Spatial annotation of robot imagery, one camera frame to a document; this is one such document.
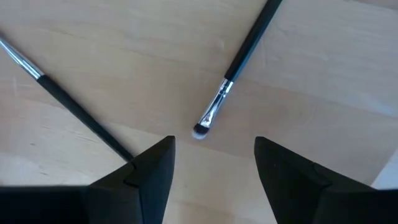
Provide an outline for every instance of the wood grain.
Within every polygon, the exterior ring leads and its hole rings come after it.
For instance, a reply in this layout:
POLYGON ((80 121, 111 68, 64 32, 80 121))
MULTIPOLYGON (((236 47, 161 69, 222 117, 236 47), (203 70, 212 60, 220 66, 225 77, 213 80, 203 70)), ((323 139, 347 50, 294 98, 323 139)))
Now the wood grain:
MULTIPOLYGON (((256 136, 367 184, 398 148, 398 14, 285 0, 208 137, 192 139, 263 5, 5 0, 0 30, 136 153, 176 135, 170 214, 187 204, 218 220, 208 223, 274 223, 256 136)), ((88 184, 123 164, 5 53, 0 67, 0 167, 12 167, 0 172, 3 184, 88 184)))

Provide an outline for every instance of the black plastic piece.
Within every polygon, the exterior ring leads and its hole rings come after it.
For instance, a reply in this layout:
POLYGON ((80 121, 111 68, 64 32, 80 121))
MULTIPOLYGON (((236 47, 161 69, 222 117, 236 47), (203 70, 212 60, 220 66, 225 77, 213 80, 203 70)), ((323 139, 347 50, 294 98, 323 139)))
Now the black plastic piece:
POLYGON ((174 159, 168 136, 89 186, 0 187, 0 223, 161 224, 174 159))
POLYGON ((62 87, 60 87, 49 76, 42 75, 37 82, 45 88, 66 109, 75 115, 81 122, 89 127, 110 148, 118 153, 126 162, 131 161, 134 156, 123 147, 102 125, 100 125, 84 108, 82 108, 62 87))
POLYGON ((281 2, 282 0, 267 0, 232 64, 229 66, 224 76, 225 79, 234 82, 239 77, 281 2))
POLYGON ((264 137, 254 154, 278 224, 398 223, 398 190, 375 190, 264 137))

